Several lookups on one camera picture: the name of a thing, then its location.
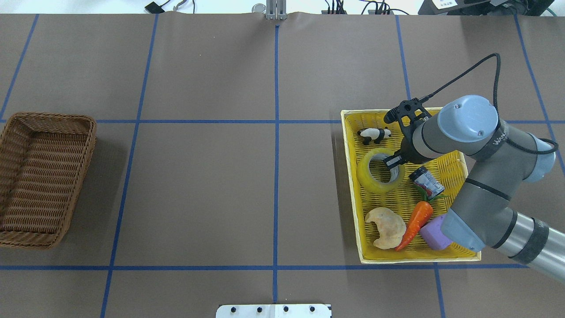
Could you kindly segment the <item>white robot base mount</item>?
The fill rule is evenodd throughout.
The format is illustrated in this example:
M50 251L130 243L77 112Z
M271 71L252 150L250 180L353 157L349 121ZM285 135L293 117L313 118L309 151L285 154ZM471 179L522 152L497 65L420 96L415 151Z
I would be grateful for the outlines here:
M216 318L332 318L330 304L231 304L221 305Z

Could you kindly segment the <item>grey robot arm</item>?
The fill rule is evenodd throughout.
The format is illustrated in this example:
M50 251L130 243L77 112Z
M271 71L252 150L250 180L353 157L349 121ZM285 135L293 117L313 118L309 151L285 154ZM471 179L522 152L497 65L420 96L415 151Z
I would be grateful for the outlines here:
M564 282L564 234L509 207L521 183L537 182L551 171L550 141L512 127L482 96L460 97L435 115L422 107L425 101L402 101L385 115L385 123L397 121L403 135L400 149L384 161L387 167L424 164L452 151L474 159L442 233L470 251L491 247Z

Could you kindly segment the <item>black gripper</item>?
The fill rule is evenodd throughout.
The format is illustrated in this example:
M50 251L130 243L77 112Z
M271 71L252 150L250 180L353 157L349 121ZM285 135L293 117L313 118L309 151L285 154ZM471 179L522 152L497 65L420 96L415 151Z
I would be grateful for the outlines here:
M398 122L399 128L405 137L402 139L399 154L394 153L384 159L384 164L389 170L398 168L406 163L421 163L421 155L413 145L412 137L415 130L432 117L423 106L423 103L428 100L429 98L404 100L384 115L383 120L385 123L392 124L394 121Z

